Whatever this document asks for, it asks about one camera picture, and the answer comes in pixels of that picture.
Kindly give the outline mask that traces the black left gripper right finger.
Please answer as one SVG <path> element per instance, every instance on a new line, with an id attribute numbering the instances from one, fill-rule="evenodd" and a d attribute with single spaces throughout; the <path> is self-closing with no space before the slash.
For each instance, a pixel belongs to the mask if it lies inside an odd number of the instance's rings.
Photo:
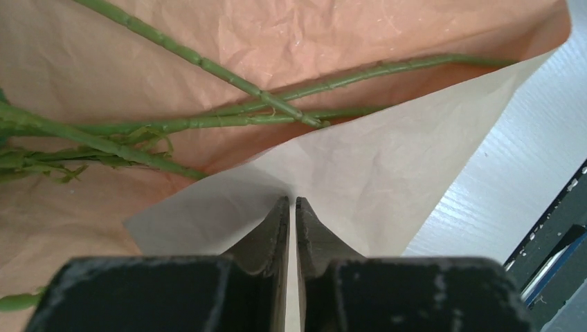
<path id="1" fill-rule="evenodd" d="M 365 258 L 320 221 L 305 197 L 296 199 L 296 238 L 302 280 L 320 277 L 333 261 Z"/>

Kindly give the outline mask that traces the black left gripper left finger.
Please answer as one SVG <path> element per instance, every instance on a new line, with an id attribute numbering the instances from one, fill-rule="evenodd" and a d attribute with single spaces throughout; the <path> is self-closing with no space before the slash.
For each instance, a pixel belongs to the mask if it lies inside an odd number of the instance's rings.
<path id="1" fill-rule="evenodd" d="M 259 225 L 221 256 L 231 258 L 250 275 L 282 277 L 288 264 L 289 222 L 289 198 L 282 196 Z"/>

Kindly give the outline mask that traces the pink fake rose stem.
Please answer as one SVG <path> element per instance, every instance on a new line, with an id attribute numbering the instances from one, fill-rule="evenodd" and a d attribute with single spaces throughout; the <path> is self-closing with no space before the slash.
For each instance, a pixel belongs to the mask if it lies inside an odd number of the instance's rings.
<path id="1" fill-rule="evenodd" d="M 142 38 L 149 40 L 153 44 L 166 49 L 166 51 L 177 55 L 181 59 L 201 68 L 205 72 L 225 81 L 248 95 L 257 98 L 262 106 L 269 106 L 276 111 L 280 111 L 285 115 L 292 117 L 298 122 L 314 128 L 324 127 L 326 123 L 318 118 L 303 113 L 300 109 L 289 104 L 288 101 L 297 100 L 327 90 L 334 90 L 342 86 L 347 86 L 355 82 L 369 80 L 375 77 L 415 71 L 418 69 L 431 68 L 446 64 L 467 64 L 473 66 L 503 68 L 517 63 L 515 59 L 497 59 L 458 53 L 433 55 L 409 59 L 402 62 L 384 62 L 357 73 L 336 77 L 313 86 L 295 89 L 281 95 L 274 95 L 211 59 L 200 55 L 197 51 L 180 44 L 171 36 L 166 35 L 112 3 L 107 1 L 78 1 L 77 3 L 110 21 L 119 24 Z"/>

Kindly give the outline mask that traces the brown wrapping paper sheet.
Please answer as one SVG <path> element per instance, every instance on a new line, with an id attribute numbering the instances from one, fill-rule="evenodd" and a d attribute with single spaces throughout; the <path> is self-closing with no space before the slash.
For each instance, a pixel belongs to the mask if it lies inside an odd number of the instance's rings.
<path id="1" fill-rule="evenodd" d="M 566 1 L 111 1 L 278 93 L 377 62 L 442 53 L 526 60 L 450 64 L 308 96 L 304 110 L 408 104 L 319 131 L 299 122 L 170 135 L 192 180 L 91 163 L 79 180 L 1 184 L 1 297 L 46 285 L 70 258 L 220 253 L 274 196 L 306 196 L 363 254 L 401 254 L 515 90 L 570 34 Z M 72 1 L 1 1 L 1 89 L 51 120 L 177 119 L 248 99 Z"/>

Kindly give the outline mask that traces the pink fake rose sprig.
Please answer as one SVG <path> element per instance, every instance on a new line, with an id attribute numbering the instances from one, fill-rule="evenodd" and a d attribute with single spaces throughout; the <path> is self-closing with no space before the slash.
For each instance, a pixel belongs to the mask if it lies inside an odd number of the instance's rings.
<path id="1" fill-rule="evenodd" d="M 49 120 L 25 109 L 14 107 L 7 101 L 3 93 L 1 94 L 1 122 L 6 122 L 9 129 L 22 127 L 48 136 L 54 135 L 59 138 L 65 138 L 86 145 L 91 149 L 103 152 L 107 155 L 114 155 L 122 158 L 124 161 L 147 165 L 155 169 L 179 174 L 188 178 L 199 180 L 206 176 L 203 172 L 184 167 L 163 157 L 155 156 L 145 151 L 128 147 L 122 143 L 117 143 L 107 138 L 83 132 L 68 124 Z"/>

